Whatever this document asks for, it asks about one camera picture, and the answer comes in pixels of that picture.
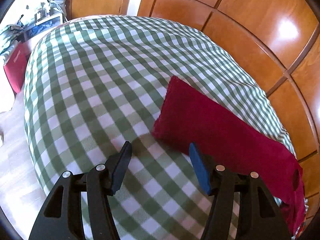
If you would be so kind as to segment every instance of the wooden headboard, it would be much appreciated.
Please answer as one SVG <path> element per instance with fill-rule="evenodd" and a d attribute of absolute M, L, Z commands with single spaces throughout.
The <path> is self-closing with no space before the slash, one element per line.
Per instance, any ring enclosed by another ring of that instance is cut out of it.
<path fill-rule="evenodd" d="M 303 168 L 308 221 L 320 200 L 320 25 L 305 0 L 141 0 L 138 16 L 208 35 L 265 91 Z"/>

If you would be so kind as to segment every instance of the red pillow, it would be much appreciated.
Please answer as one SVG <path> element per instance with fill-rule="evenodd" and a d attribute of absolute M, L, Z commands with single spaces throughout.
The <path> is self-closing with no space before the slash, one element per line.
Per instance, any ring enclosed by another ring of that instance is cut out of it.
<path fill-rule="evenodd" d="M 4 72 L 8 78 L 8 81 L 12 87 L 12 90 L 16 93 L 21 91 L 26 75 L 27 59 L 24 54 L 24 44 L 19 43 L 12 52 L 7 63 L 4 65 Z"/>
<path fill-rule="evenodd" d="M 256 171 L 272 195 L 285 203 L 281 211 L 292 235 L 303 222 L 302 168 L 294 155 L 175 76 L 152 134 L 185 154 L 195 142 L 202 153 L 233 172 Z"/>

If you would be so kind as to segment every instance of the green gingham bedspread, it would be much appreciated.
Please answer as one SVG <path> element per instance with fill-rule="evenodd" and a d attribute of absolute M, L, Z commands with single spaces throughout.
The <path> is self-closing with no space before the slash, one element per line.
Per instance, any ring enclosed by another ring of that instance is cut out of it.
<path fill-rule="evenodd" d="M 44 37 L 28 62 L 25 131 L 44 192 L 66 170 L 88 172 L 104 163 L 127 140 L 133 156 L 121 189 L 109 198 L 120 238 L 199 239 L 212 199 L 189 157 L 150 133 L 172 75 L 294 154 L 265 93 L 200 31 L 145 17 L 82 20 Z M 82 204 L 90 239 L 85 194 Z M 229 239 L 238 213 L 235 194 Z"/>

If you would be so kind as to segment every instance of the metal screw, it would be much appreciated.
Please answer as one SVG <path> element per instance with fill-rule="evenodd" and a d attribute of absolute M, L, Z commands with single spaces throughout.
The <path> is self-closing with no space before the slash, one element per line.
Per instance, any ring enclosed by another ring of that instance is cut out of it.
<path fill-rule="evenodd" d="M 250 176 L 251 176 L 252 178 L 254 178 L 254 179 L 257 179 L 257 178 L 259 177 L 259 174 L 256 173 L 255 171 L 253 171 L 253 172 L 250 173 Z"/>
<path fill-rule="evenodd" d="M 216 170 L 217 170 L 217 171 L 224 171 L 225 169 L 226 169 L 226 168 L 225 168 L 223 165 L 220 165 L 220 164 L 219 164 L 219 165 L 216 166 Z"/>
<path fill-rule="evenodd" d="M 63 174 L 62 174 L 62 177 L 64 178 L 67 178 L 71 175 L 71 172 L 70 171 L 65 171 Z"/>
<path fill-rule="evenodd" d="M 96 167 L 96 170 L 97 171 L 103 171 L 106 167 L 103 165 L 103 164 L 99 164 L 97 167 Z"/>

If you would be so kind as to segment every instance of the folded clothes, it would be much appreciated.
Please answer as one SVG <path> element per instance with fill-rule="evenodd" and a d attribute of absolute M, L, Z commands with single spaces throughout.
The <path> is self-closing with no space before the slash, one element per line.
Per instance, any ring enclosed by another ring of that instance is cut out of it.
<path fill-rule="evenodd" d="M 10 47 L 12 42 L 23 31 L 23 27 L 17 24 L 9 24 L 0 30 L 0 54 Z"/>
<path fill-rule="evenodd" d="M 303 222 L 302 168 L 294 155 L 175 76 L 152 134 L 185 154 L 195 142 L 232 172 L 256 171 L 272 195 L 284 202 L 281 212 L 292 235 Z"/>
<path fill-rule="evenodd" d="M 18 46 L 18 43 L 19 42 L 17 40 L 13 41 L 11 45 L 0 54 L 0 67 L 3 67 L 6 64 L 11 54 L 14 52 L 15 48 Z"/>

